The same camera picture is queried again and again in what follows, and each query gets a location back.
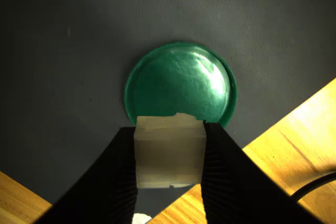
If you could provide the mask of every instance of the dark gray cloth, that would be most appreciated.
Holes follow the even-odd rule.
[[[51,203],[131,125],[124,84],[157,46],[190,41],[225,59],[240,147],[336,77],[335,0],[2,0],[1,12],[0,170]]]

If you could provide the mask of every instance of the wooden table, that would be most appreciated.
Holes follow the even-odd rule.
[[[336,79],[243,150],[288,194],[336,170]],[[336,223],[336,182],[299,202],[322,221]],[[0,223],[31,223],[50,206],[0,172]],[[150,223],[206,223],[200,185]]]

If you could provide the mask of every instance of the green plate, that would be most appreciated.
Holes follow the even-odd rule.
[[[235,79],[225,61],[207,48],[176,42],[146,54],[125,87],[125,109],[136,125],[138,115],[177,112],[225,126],[235,109]]]

